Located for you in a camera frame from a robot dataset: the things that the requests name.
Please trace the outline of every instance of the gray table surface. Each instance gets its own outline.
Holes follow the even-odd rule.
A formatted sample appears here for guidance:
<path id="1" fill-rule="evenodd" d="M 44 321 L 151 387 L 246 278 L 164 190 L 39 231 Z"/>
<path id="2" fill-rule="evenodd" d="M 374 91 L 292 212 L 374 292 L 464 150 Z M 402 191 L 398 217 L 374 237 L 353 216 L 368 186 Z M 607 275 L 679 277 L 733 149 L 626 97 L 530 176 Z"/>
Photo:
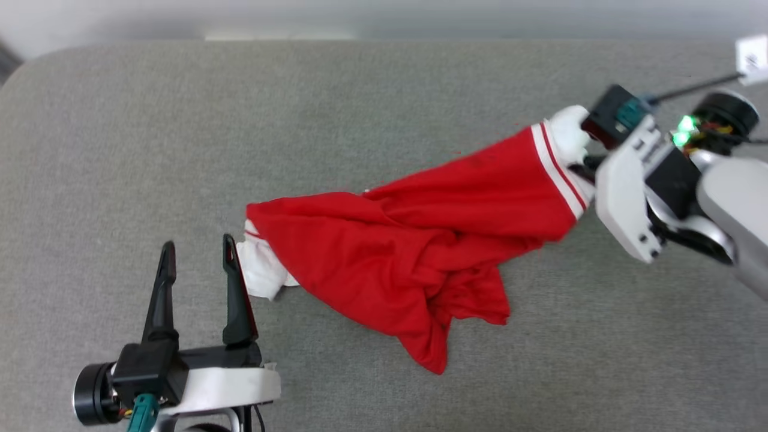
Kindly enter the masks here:
<path id="1" fill-rule="evenodd" d="M 246 203 L 361 191 L 613 82 L 732 68 L 730 42 L 149 42 L 34 60 L 0 90 L 0 430 L 83 429 L 74 379 L 140 338 L 169 238 L 181 345 L 218 344 L 221 235 L 240 237 Z M 768 89 L 744 92 L 768 109 Z M 509 324 L 455 322 L 442 376 L 301 288 L 255 300 L 283 377 L 268 430 L 768 430 L 768 307 L 726 268 L 674 245 L 633 261 L 590 212 L 502 274 Z"/>

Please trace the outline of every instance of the clothing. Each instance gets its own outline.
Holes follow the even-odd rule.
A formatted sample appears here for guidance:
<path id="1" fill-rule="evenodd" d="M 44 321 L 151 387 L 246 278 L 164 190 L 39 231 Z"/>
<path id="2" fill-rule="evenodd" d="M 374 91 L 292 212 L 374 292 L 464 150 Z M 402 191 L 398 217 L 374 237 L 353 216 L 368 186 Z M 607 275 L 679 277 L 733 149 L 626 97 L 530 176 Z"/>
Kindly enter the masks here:
<path id="1" fill-rule="evenodd" d="M 558 152 L 544 121 L 361 195 L 281 198 L 246 216 L 308 292 L 441 374 L 454 317 L 506 323 L 496 266 L 561 240 L 592 199 Z"/>
<path id="2" fill-rule="evenodd" d="M 236 247 L 248 294 L 274 300 L 282 286 L 295 287 L 299 284 L 280 263 L 266 240 L 259 236 L 253 222 L 245 222 L 245 241 L 237 243 Z"/>

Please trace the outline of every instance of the white tag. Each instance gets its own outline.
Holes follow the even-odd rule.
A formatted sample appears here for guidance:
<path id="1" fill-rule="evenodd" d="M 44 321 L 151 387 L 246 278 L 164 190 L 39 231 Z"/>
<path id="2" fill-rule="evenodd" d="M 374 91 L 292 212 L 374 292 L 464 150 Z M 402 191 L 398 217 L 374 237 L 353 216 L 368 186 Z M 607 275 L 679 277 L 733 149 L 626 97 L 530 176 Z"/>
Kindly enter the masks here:
<path id="1" fill-rule="evenodd" d="M 768 80 L 768 35 L 736 41 L 736 70 L 745 75 L 743 85 Z"/>

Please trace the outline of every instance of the black wire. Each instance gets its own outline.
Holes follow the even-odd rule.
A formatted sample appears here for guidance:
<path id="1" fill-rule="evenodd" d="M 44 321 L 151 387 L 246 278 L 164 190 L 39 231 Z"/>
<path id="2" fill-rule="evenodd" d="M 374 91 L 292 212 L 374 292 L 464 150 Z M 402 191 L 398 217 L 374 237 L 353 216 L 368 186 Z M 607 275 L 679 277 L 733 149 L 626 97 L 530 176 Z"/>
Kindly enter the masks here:
<path id="1" fill-rule="evenodd" d="M 688 93 L 693 93 L 694 91 L 699 91 L 703 88 L 712 87 L 713 85 L 720 85 L 720 84 L 726 84 L 727 82 L 736 81 L 739 78 L 742 78 L 744 76 L 743 73 L 737 72 L 735 74 L 726 75 L 722 78 L 715 78 L 711 79 L 709 81 L 704 81 L 699 84 L 694 84 L 688 87 L 678 88 L 677 90 L 668 91 L 666 93 L 662 93 L 657 96 L 651 96 L 647 99 L 647 102 L 650 105 L 659 105 L 659 103 L 669 100 L 678 98 L 683 95 L 687 95 Z"/>
<path id="2" fill-rule="evenodd" d="M 243 407 L 243 428 L 245 429 L 244 432 L 251 432 L 253 429 L 251 427 L 250 407 Z"/>
<path id="3" fill-rule="evenodd" d="M 256 417 L 259 418 L 259 426 L 261 427 L 261 432 L 266 432 L 266 428 L 264 427 L 264 419 L 261 418 L 261 411 L 259 411 L 259 407 L 257 405 L 253 405 L 253 410 L 256 411 Z"/>
<path id="4" fill-rule="evenodd" d="M 740 137 L 739 135 L 730 135 L 730 134 L 724 134 L 718 131 L 713 131 L 712 129 L 704 129 L 702 130 L 703 133 L 713 136 L 715 138 L 722 139 L 724 141 L 732 141 L 732 142 L 743 142 L 746 144 L 768 144 L 768 138 L 749 138 L 749 137 Z"/>

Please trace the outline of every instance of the red stripe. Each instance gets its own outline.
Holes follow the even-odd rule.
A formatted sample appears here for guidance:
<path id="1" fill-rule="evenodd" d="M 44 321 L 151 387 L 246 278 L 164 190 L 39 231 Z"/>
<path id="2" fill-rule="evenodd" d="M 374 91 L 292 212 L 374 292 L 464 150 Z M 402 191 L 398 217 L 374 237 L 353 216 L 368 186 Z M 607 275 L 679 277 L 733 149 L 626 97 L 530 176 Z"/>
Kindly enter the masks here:
<path id="1" fill-rule="evenodd" d="M 569 179 L 565 175 L 562 168 L 560 168 L 560 164 L 558 163 L 558 160 L 554 157 L 552 146 L 549 144 L 549 136 L 547 135 L 547 126 L 544 123 L 541 123 L 541 131 L 543 132 L 542 135 L 544 135 L 544 142 L 547 143 L 547 151 L 549 152 L 549 157 L 552 159 L 552 163 L 554 164 L 554 167 L 558 169 L 558 173 L 560 173 L 560 177 L 563 177 L 563 180 L 565 180 L 565 184 L 567 184 L 568 187 L 571 188 L 571 192 L 574 193 L 574 196 L 576 197 L 576 199 L 578 199 L 579 204 L 581 204 L 581 209 L 586 210 L 587 204 L 584 203 L 584 200 L 581 198 L 581 194 L 578 193 L 578 191 L 576 190 L 576 187 L 571 183 L 571 179 Z"/>

